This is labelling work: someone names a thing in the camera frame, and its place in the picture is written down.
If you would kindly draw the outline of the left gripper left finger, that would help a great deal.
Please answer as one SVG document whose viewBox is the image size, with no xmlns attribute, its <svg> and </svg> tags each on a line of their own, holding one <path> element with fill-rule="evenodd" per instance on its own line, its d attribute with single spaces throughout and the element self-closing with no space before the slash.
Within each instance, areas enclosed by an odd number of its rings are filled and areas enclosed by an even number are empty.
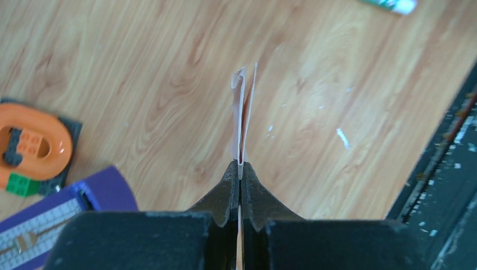
<svg viewBox="0 0 477 270">
<path fill-rule="evenodd" d="M 45 269 L 235 269 L 239 179 L 221 180 L 185 211 L 88 211 L 60 233 Z"/>
</svg>

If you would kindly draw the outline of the beige letter paper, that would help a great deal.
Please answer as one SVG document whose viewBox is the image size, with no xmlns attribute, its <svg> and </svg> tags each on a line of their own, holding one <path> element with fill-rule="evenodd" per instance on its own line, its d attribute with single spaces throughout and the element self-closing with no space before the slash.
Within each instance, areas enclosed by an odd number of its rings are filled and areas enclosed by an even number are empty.
<svg viewBox="0 0 477 270">
<path fill-rule="evenodd" d="M 236 249 L 234 269 L 244 269 L 244 221 L 242 218 L 243 207 L 241 206 L 241 182 L 244 177 L 244 164 L 248 160 L 246 140 L 250 124 L 251 110 L 257 80 L 258 63 L 253 66 L 253 73 L 248 78 L 246 67 L 241 67 L 231 75 L 231 90 L 233 94 L 233 136 L 231 141 L 231 156 L 235 166 L 236 176 L 233 180 L 233 219 L 237 223 L 236 243 L 232 246 Z"/>
</svg>

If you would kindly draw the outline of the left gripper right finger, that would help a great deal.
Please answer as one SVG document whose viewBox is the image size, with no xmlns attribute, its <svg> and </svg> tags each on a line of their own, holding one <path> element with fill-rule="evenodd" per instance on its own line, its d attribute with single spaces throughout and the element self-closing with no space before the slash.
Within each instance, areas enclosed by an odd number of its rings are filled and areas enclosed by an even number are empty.
<svg viewBox="0 0 477 270">
<path fill-rule="evenodd" d="M 250 163 L 241 180 L 245 269 L 427 269 L 414 232 L 394 220 L 305 219 L 269 192 Z"/>
</svg>

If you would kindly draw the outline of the white green glue stick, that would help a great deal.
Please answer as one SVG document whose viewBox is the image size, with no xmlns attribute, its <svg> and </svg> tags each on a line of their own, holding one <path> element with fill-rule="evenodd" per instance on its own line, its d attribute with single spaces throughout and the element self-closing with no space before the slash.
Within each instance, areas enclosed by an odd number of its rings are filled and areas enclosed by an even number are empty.
<svg viewBox="0 0 477 270">
<path fill-rule="evenodd" d="M 409 15 L 417 6 L 416 0 L 362 0 L 362 2 L 400 15 Z"/>
</svg>

